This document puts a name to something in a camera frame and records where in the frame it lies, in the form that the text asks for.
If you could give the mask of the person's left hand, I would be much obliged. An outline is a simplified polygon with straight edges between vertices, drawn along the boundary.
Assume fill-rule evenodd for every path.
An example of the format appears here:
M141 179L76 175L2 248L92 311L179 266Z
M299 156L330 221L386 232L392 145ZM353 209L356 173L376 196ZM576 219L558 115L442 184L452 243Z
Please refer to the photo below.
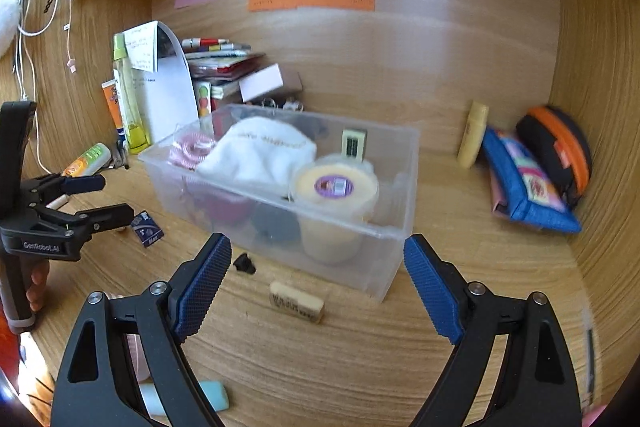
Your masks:
M26 298L32 312L40 311L46 299L47 280L50 273L50 262L39 261L32 267L30 283L26 289Z

